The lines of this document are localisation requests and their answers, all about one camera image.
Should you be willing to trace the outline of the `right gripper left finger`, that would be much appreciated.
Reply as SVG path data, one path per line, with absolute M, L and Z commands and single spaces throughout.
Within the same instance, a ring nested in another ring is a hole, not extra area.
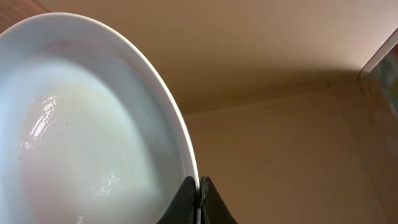
M 195 179 L 188 176 L 157 224 L 196 224 L 197 188 Z

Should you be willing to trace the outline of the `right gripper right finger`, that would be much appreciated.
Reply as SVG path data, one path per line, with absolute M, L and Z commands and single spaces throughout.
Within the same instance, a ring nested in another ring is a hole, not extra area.
M 201 224 L 238 224 L 209 177 L 200 180 Z

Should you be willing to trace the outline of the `light blue plate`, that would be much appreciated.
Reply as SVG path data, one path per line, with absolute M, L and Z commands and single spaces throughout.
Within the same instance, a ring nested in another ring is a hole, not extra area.
M 125 37 L 63 12 L 1 34 L 2 223 L 156 223 L 186 177 L 182 114 Z

